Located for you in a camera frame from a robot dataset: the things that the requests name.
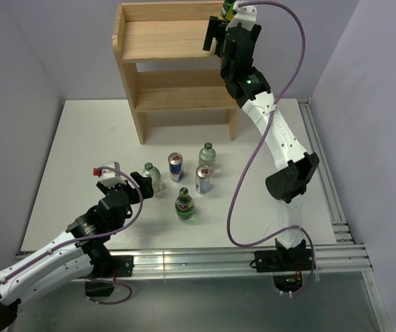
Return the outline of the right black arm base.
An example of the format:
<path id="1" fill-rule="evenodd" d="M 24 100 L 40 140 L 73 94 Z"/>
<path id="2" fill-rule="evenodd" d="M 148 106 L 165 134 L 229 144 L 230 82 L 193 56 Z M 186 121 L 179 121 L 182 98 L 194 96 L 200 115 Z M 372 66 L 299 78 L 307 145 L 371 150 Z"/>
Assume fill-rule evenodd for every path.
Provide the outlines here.
<path id="1" fill-rule="evenodd" d="M 291 249 L 257 250 L 249 265 L 257 273 L 271 273 L 278 292 L 288 296 L 303 289 L 303 273 L 309 272 L 311 277 L 316 267 L 314 254 L 305 243 Z"/>

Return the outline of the green bottle red label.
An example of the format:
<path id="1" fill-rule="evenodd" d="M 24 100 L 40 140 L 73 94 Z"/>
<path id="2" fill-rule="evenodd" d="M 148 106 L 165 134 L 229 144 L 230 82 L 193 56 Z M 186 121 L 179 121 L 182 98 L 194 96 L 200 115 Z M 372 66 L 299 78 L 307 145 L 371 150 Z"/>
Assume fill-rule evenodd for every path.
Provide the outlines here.
<path id="1" fill-rule="evenodd" d="M 191 219 L 195 212 L 195 201 L 189 194 L 187 187 L 179 190 L 179 195 L 175 201 L 175 211 L 181 220 Z"/>

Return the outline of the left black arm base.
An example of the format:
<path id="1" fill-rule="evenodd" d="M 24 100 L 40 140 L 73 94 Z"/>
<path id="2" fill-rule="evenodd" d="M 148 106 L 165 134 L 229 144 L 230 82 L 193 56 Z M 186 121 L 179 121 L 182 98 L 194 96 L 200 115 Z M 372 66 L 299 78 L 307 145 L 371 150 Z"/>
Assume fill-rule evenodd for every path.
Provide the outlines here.
<path id="1" fill-rule="evenodd" d="M 84 294 L 87 297 L 110 297 L 121 277 L 131 277 L 134 268 L 134 257 L 131 255 L 111 256 L 102 268 L 94 267 L 84 282 Z"/>

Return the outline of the green bottle yellow label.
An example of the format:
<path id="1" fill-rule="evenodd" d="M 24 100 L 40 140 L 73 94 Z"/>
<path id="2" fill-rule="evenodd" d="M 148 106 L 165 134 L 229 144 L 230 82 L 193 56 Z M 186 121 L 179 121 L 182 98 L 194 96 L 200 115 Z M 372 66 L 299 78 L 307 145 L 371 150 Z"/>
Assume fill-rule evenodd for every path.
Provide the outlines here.
<path id="1" fill-rule="evenodd" d="M 230 22 L 234 18 L 236 14 L 234 4 L 235 0 L 224 0 L 219 14 L 220 21 Z"/>

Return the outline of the silver Red Bull can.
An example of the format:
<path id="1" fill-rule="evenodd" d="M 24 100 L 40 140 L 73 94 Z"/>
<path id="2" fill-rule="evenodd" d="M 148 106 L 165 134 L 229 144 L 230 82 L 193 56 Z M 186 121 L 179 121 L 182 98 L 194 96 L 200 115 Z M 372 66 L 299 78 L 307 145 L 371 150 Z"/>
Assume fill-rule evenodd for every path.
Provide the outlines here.
<path id="1" fill-rule="evenodd" d="M 207 165 L 198 166 L 196 169 L 195 187 L 198 194 L 207 194 L 210 190 L 211 171 Z"/>

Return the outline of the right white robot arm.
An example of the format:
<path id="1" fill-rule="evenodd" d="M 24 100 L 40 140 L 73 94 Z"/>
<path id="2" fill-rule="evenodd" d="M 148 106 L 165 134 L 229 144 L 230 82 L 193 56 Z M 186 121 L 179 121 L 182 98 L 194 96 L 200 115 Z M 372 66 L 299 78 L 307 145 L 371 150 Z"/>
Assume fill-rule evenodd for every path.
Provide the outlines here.
<path id="1" fill-rule="evenodd" d="M 277 108 L 267 80 L 253 66 L 253 51 L 261 27 L 255 15 L 237 13 L 232 21 L 211 16 L 203 49 L 215 48 L 220 75 L 228 94 L 253 121 L 275 163 L 276 172 L 265 179 L 268 193 L 280 205 L 281 229 L 274 235 L 276 249 L 267 261 L 273 267 L 292 269 L 312 259 L 302 223 L 302 200 L 318 165 L 316 153 L 309 153 L 293 134 Z"/>

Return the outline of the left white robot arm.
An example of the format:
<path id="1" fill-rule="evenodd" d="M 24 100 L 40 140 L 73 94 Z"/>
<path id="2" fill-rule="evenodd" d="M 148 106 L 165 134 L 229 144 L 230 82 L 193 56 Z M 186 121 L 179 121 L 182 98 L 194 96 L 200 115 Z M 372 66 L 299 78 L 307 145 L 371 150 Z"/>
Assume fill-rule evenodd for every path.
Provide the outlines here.
<path id="1" fill-rule="evenodd" d="M 95 279 L 112 269 L 105 244 L 133 224 L 154 195 L 152 179 L 108 166 L 95 168 L 103 198 L 67 226 L 54 240 L 8 268 L 0 270 L 0 331 L 17 318 L 20 306 L 74 279 Z"/>

